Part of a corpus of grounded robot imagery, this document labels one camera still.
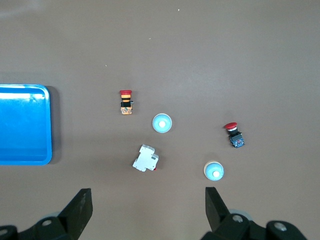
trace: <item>blue plastic tray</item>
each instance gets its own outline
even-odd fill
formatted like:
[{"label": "blue plastic tray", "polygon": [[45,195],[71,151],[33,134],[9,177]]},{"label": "blue plastic tray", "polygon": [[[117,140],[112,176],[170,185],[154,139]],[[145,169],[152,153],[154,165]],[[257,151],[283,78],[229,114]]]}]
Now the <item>blue plastic tray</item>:
[{"label": "blue plastic tray", "polygon": [[45,165],[51,158],[46,87],[0,84],[0,165]]}]

